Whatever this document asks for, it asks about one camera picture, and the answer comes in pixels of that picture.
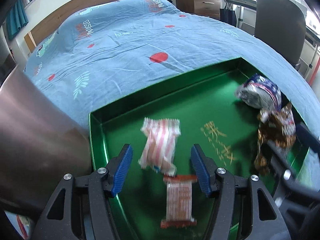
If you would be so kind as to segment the brown nutritious snack bag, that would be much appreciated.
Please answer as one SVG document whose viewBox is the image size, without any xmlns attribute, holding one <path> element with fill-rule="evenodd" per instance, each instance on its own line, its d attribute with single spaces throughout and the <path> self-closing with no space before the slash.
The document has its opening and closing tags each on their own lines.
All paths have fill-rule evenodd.
<svg viewBox="0 0 320 240">
<path fill-rule="evenodd" d="M 260 174 L 266 175 L 270 171 L 268 168 L 270 159 L 262 153 L 262 145 L 271 141 L 283 156 L 287 156 L 295 143 L 296 125 L 292 113 L 292 104 L 289 102 L 279 111 L 276 109 L 261 109 L 258 120 L 258 148 L 254 167 Z"/>
</svg>

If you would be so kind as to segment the red white biscuit pack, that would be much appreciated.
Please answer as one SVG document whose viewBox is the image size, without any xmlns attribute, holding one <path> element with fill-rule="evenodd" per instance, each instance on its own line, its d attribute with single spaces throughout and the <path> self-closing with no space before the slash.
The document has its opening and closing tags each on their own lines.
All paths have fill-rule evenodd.
<svg viewBox="0 0 320 240">
<path fill-rule="evenodd" d="M 185 228 L 195 226 L 197 220 L 192 217 L 193 183 L 195 175 L 164 176 L 167 186 L 166 215 L 161 221 L 161 228 Z"/>
</svg>

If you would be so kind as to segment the blue silver snack bag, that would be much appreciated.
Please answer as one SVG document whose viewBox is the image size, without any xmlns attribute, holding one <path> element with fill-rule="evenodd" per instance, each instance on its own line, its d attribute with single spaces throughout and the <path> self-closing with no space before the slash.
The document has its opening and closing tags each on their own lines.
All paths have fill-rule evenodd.
<svg viewBox="0 0 320 240">
<path fill-rule="evenodd" d="M 256 109 L 281 110 L 281 91 L 270 79 L 254 74 L 234 92 L 234 95 Z"/>
</svg>

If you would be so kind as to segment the pink striped candy pack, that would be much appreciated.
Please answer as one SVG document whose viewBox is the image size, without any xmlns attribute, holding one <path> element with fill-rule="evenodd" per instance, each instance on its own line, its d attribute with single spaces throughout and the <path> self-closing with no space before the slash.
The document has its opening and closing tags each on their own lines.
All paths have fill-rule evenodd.
<svg viewBox="0 0 320 240">
<path fill-rule="evenodd" d="M 146 136 L 146 144 L 138 161 L 140 167 L 149 167 L 173 177 L 177 170 L 174 156 L 176 142 L 181 135 L 180 120 L 145 118 L 140 130 Z"/>
</svg>

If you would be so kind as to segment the black brown electric kettle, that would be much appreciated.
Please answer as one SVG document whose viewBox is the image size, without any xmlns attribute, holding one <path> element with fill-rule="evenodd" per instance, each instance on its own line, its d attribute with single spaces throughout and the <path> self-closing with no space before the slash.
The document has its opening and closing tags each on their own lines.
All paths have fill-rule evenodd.
<svg viewBox="0 0 320 240">
<path fill-rule="evenodd" d="M 1 207 L 39 214 L 64 174 L 91 169 L 87 133 L 22 73 L 1 38 Z"/>
</svg>

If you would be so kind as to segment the green tray box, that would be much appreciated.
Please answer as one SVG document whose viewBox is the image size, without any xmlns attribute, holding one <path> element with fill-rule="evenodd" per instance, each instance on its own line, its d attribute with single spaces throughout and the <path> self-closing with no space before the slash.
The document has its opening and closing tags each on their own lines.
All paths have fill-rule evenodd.
<svg viewBox="0 0 320 240">
<path fill-rule="evenodd" d="M 95 169 L 118 156 L 125 144 L 133 152 L 122 191 L 107 201 L 115 239 L 290 239 L 272 200 L 276 177 L 251 178 L 258 110 L 234 96 L 257 72 L 245 59 L 232 59 L 161 81 L 89 114 Z M 201 182 L 193 184 L 194 226 L 161 228 L 167 198 L 163 175 L 138 163 L 147 140 L 141 131 L 145 118 L 180 121 L 178 174 L 193 174 L 195 144 L 215 167 L 226 170 L 211 197 L 201 191 Z"/>
</svg>

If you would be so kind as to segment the dark tote bag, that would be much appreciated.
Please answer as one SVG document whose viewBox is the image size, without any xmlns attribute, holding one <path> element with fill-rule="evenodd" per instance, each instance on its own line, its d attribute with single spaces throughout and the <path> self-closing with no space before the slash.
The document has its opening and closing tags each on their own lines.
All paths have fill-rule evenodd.
<svg viewBox="0 0 320 240">
<path fill-rule="evenodd" d="M 232 3 L 226 3 L 225 7 L 220 9 L 220 21 L 236 27 L 236 14 Z"/>
</svg>

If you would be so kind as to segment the blue patterned bed cover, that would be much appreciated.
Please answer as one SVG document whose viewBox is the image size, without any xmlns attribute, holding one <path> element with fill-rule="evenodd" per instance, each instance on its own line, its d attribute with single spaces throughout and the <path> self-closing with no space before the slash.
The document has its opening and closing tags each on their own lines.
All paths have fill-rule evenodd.
<svg viewBox="0 0 320 240">
<path fill-rule="evenodd" d="M 22 71 L 37 89 L 88 135 L 89 114 L 146 87 L 243 58 L 281 91 L 295 125 L 319 140 L 319 101 L 304 78 L 259 39 L 220 21 L 188 14 L 167 0 L 119 0 L 82 9 L 45 38 Z M 286 156 L 295 181 L 319 192 L 319 152 L 296 136 Z M 81 195 L 85 236 L 94 239 L 88 196 Z"/>
</svg>

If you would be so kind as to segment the teal curtain left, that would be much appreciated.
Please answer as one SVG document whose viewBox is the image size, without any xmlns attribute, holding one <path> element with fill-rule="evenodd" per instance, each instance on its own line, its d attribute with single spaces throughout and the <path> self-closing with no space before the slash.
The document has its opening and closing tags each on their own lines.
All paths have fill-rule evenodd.
<svg viewBox="0 0 320 240">
<path fill-rule="evenodd" d="M 22 0 L 17 0 L 6 18 L 8 39 L 12 41 L 28 22 L 23 2 Z"/>
</svg>

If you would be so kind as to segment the wooden headboard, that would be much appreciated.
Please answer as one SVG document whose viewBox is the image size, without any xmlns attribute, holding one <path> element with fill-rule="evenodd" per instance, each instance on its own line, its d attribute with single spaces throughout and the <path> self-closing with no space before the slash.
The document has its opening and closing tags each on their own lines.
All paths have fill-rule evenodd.
<svg viewBox="0 0 320 240">
<path fill-rule="evenodd" d="M 117 0 L 33 0 L 27 7 L 29 23 L 22 36 L 31 53 L 49 34 L 55 31 L 72 14 Z"/>
</svg>

